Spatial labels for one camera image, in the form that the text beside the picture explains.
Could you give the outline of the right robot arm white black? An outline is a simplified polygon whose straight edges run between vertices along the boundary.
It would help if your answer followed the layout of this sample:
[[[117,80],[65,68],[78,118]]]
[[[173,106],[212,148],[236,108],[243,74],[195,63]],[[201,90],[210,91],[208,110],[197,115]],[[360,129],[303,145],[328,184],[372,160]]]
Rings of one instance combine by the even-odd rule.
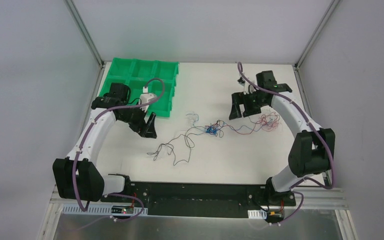
[[[281,116],[294,137],[288,165],[267,179],[261,198],[263,205],[288,204],[294,187],[333,169],[335,133],[312,121],[298,105],[293,90],[286,83],[278,83],[273,71],[262,71],[253,81],[240,70],[237,82],[243,90],[231,95],[230,120],[257,115],[262,107],[269,106]]]

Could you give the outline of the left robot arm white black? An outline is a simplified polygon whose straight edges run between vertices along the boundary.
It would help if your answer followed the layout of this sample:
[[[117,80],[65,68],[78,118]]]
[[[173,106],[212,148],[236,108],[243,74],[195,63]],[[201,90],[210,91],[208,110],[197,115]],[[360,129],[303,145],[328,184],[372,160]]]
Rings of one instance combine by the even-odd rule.
[[[132,90],[123,83],[112,83],[109,91],[91,104],[87,126],[73,149],[64,158],[57,158],[52,170],[58,194],[63,199],[97,202],[113,194],[120,202],[132,198],[128,176],[119,173],[104,175],[96,167],[103,143],[117,121],[142,138],[155,139],[156,113],[148,112],[160,96],[143,88],[136,104],[130,101]]]

